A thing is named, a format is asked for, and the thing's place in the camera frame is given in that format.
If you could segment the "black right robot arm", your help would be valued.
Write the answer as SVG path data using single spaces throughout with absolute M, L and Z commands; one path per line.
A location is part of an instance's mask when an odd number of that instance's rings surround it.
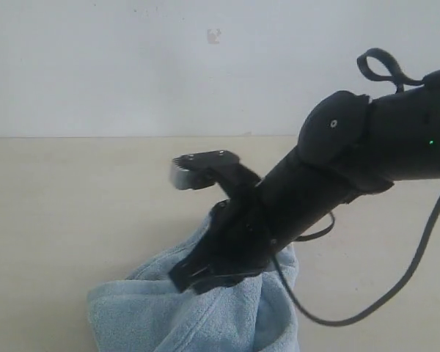
M 178 291 L 206 293 L 262 273 L 271 256 L 341 204 L 400 180 L 440 179 L 440 70 L 414 89 L 371 99 L 339 91 L 306 118 L 296 146 L 265 176 L 227 150 L 173 161 L 180 189 L 218 185 L 227 199 L 170 271 Z

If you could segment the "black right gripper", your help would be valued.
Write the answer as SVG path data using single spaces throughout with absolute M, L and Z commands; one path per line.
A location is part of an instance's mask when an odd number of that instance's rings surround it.
M 259 275 L 278 251 L 276 204 L 225 200 L 212 208 L 208 230 L 199 245 L 168 275 L 179 293 L 193 290 L 201 295 Z

